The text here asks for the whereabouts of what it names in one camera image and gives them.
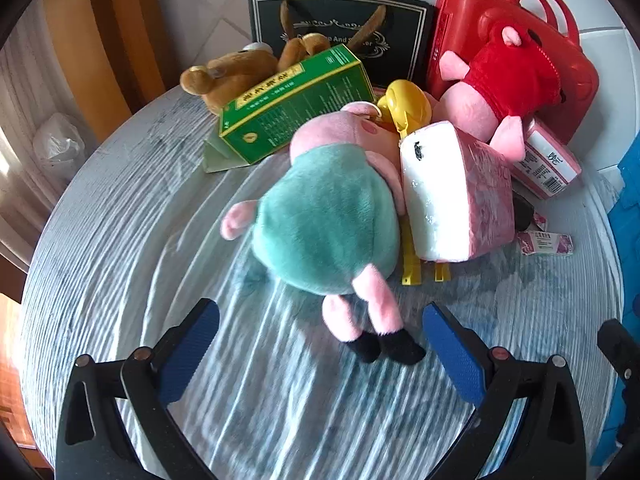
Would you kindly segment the small pink ointment tube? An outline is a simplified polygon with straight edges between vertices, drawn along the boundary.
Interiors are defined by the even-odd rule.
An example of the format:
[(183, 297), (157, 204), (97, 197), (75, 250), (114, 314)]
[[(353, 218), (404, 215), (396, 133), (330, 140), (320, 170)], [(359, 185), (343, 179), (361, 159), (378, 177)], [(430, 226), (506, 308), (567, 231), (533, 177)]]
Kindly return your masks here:
[(523, 255), (564, 255), (574, 252), (573, 239), (569, 235), (544, 231), (518, 232), (515, 239)]

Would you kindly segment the pink white labelled box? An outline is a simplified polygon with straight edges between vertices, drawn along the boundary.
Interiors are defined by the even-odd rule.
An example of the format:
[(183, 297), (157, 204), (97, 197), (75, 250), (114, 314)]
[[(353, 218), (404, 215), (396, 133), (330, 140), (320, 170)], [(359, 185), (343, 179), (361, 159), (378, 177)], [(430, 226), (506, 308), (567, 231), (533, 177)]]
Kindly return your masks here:
[(512, 174), (538, 198), (563, 192), (582, 173), (570, 150), (537, 117), (524, 130), (525, 158), (512, 165)]

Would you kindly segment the large pink tissue pack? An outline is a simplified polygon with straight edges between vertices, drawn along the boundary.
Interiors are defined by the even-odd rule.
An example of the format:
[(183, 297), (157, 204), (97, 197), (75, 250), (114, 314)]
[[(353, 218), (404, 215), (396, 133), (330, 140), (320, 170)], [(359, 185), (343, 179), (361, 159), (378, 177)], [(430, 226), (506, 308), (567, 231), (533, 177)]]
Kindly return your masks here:
[(488, 144), (434, 122), (400, 142), (400, 161), (420, 259), (465, 262), (512, 242), (510, 167)]

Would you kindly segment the red-dressed pig plush toy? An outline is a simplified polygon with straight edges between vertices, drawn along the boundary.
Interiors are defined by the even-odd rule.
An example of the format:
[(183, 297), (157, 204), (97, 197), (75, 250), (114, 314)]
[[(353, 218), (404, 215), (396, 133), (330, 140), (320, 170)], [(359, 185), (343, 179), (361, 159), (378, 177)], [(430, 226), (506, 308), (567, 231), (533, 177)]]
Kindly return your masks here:
[(444, 52), (438, 68), (452, 86), (437, 100), (434, 122), (451, 122), (508, 162), (525, 158), (523, 120), (562, 101), (560, 74), (551, 58), (515, 24), (498, 23), (469, 62)]

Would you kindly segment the green-dressed pig plush toy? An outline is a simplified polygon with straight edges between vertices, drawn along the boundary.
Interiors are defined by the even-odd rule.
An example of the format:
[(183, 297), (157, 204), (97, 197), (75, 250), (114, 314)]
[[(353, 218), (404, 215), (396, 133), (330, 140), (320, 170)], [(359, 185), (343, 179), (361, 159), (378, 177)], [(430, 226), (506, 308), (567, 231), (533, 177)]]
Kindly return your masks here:
[(414, 365), (425, 351), (387, 284), (406, 206), (398, 136), (381, 117), (359, 101), (305, 122), (291, 140), (290, 169), (258, 200), (234, 204), (220, 234), (250, 234), (272, 274), (321, 297), (324, 324), (360, 361), (385, 354)]

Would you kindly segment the yellow plastic clamp toy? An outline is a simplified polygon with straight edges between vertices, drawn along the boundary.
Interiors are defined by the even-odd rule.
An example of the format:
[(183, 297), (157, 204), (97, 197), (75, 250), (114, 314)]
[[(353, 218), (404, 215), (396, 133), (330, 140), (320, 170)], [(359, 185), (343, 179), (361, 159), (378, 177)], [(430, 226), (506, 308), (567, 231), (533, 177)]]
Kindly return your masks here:
[[(427, 126), (432, 119), (432, 103), (416, 84), (405, 79), (393, 81), (378, 99), (382, 113), (381, 125), (394, 127), (399, 139)], [(402, 279), (405, 286), (422, 284), (422, 263), (416, 255), (409, 217), (400, 219)]]

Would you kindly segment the green medicine box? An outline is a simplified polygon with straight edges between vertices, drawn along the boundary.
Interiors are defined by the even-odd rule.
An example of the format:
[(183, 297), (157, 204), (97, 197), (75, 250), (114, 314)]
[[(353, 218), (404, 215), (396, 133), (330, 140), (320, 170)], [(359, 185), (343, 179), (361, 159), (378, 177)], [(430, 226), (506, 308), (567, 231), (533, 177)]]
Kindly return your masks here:
[(339, 44), (268, 77), (226, 104), (204, 142), (208, 174), (260, 162), (291, 141), (308, 120), (355, 101), (373, 100), (362, 63)]

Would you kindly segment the brown bear plush toy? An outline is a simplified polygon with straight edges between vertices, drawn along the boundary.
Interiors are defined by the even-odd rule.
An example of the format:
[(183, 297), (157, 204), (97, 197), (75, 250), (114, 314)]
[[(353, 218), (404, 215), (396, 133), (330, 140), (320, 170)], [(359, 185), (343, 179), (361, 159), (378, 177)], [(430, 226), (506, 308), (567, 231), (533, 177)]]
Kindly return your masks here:
[(204, 65), (187, 68), (180, 76), (180, 86), (191, 96), (199, 96), (207, 109), (219, 116), (225, 105), (256, 84), (330, 47), (326, 36), (313, 32), (288, 40), (277, 58), (268, 44), (253, 42)]

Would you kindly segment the striped blue table cloth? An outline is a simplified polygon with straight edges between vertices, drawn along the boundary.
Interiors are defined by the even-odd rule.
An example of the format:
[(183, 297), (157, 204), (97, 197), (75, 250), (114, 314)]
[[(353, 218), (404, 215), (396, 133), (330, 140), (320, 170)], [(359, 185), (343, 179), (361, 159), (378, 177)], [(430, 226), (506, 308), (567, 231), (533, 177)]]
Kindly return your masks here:
[[(224, 240), (224, 213), (266, 192), (288, 154), (209, 174), (213, 118), (170, 90), (125, 122), (66, 188), (37, 245), (23, 295), (20, 376), (36, 443), (49, 460), (80, 356), (98, 363), (154, 347), (190, 314), (169, 413), (221, 479), (422, 479), (472, 406), (438, 356), (416, 365), (361, 363), (324, 325), (319, 297), (272, 276), (248, 240)], [(562, 356), (582, 410), (586, 447), (602, 432), (615, 375), (597, 332), (623, 310), (608, 213), (612, 185), (587, 171), (538, 205), (568, 256), (511, 243), (458, 264), (452, 278), (388, 281), (408, 332), (428, 304), (448, 309), (489, 347), (517, 359)]]

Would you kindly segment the white plastic bag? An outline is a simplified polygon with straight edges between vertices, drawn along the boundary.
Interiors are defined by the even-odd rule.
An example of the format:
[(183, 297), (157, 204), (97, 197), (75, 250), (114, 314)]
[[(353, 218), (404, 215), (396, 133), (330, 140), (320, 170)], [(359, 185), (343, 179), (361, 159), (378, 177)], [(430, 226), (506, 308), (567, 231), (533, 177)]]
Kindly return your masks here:
[(50, 177), (70, 182), (86, 161), (85, 143), (70, 116), (56, 112), (37, 130), (32, 148), (40, 168)]

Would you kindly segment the red bear suitcase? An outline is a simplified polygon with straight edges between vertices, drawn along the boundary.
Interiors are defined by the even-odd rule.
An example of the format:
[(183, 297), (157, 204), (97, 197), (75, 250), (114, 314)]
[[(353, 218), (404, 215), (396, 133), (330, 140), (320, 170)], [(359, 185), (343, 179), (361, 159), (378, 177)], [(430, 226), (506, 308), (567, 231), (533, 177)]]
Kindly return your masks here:
[(572, 140), (599, 87), (596, 68), (582, 52), (574, 16), (563, 0), (436, 0), (438, 18), (426, 88), (439, 99), (450, 87), (438, 66), (447, 51), (469, 62), (495, 32), (512, 26), (522, 39), (538, 40), (559, 72), (560, 99), (539, 112), (564, 144)]

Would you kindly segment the black gift box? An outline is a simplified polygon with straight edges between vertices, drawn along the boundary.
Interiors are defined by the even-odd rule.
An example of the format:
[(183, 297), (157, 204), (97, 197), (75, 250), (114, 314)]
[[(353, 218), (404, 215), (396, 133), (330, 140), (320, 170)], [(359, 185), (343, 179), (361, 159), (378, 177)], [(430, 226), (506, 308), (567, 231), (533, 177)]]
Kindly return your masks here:
[(275, 55), (282, 53), (288, 40), (280, 20), (284, 2), (298, 36), (318, 32), (334, 46), (349, 42), (384, 6), (384, 21), (354, 53), (375, 87), (386, 87), (396, 79), (426, 87), (437, 20), (431, 4), (422, 0), (248, 0), (252, 38), (269, 44)]

